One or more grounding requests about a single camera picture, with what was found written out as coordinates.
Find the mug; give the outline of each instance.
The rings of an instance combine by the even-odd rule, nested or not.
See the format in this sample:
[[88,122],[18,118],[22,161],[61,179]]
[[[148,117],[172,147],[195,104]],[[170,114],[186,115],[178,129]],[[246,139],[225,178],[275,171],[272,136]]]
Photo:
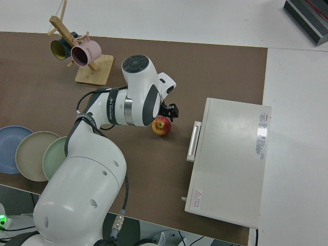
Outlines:
[[[76,32],[72,32],[71,34],[74,38],[77,38]],[[71,56],[72,47],[66,42],[64,38],[52,41],[50,48],[53,55],[56,56],[59,60],[65,60]]]
[[73,43],[75,46],[71,51],[72,58],[81,67],[86,66],[101,56],[100,45],[96,41],[90,40],[87,35],[75,38]]

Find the blue plate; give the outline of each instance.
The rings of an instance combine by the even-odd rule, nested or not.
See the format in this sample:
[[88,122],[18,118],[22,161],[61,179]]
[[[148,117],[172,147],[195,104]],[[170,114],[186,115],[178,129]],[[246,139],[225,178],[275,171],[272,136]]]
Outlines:
[[8,126],[0,129],[0,172],[19,173],[15,155],[18,145],[33,132],[21,126]]

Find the sticker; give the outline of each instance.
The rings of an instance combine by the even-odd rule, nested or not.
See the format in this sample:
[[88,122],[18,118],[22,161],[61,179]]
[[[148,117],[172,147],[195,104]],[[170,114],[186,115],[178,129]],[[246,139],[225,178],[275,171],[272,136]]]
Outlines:
[[260,114],[259,116],[256,147],[255,147],[255,157],[260,160],[264,159],[265,141],[268,135],[268,120],[269,120],[268,114],[262,112],[262,114]]
[[193,209],[200,208],[200,201],[201,201],[202,194],[203,194],[203,190],[200,190],[200,189],[194,190],[194,196],[193,196],[193,200],[192,200],[192,208]]

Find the wooden mug tree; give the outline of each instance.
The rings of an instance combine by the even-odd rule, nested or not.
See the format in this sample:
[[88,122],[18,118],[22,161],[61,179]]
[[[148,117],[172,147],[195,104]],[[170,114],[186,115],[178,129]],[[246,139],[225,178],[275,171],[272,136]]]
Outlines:
[[[60,19],[53,15],[49,19],[49,22],[54,26],[54,29],[48,33],[51,35],[55,31],[58,31],[62,38],[71,46],[74,47],[74,36],[63,24],[64,11],[66,7],[66,1],[64,1],[63,9],[61,11]],[[72,66],[74,62],[70,62],[67,67]],[[112,55],[101,55],[97,60],[89,63],[85,67],[79,67],[75,81],[83,84],[104,86],[107,83],[107,79],[111,68],[114,63],[114,57]]]

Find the dark green mug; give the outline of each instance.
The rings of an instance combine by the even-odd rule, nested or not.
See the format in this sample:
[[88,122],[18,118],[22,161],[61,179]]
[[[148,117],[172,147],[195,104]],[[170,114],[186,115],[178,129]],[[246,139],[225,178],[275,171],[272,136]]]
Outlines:
[[[74,38],[77,38],[76,32],[71,32]],[[65,60],[71,56],[72,47],[64,38],[54,40],[50,44],[51,51],[59,60]]]

